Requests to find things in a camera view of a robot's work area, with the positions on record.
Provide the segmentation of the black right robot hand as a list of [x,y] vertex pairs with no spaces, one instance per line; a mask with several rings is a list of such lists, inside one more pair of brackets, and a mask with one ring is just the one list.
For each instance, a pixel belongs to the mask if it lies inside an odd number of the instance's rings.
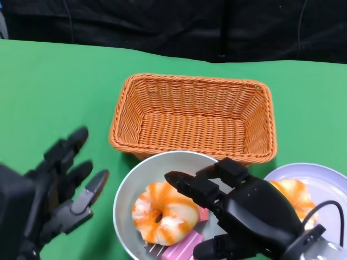
[[195,259],[299,259],[307,245],[304,227],[290,202],[270,182],[225,158],[195,176],[171,171],[165,180],[208,208],[224,231],[194,248]]

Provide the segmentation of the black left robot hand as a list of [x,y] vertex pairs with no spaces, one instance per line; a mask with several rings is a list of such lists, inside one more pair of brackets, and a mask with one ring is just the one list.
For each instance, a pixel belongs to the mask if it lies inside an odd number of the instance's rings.
[[35,185],[35,196],[17,259],[40,259],[40,251],[55,237],[69,234],[93,217],[92,205],[98,200],[109,178],[102,170],[81,190],[76,189],[91,174],[90,160],[73,166],[88,138],[86,126],[59,139],[43,155],[39,165],[25,174]]

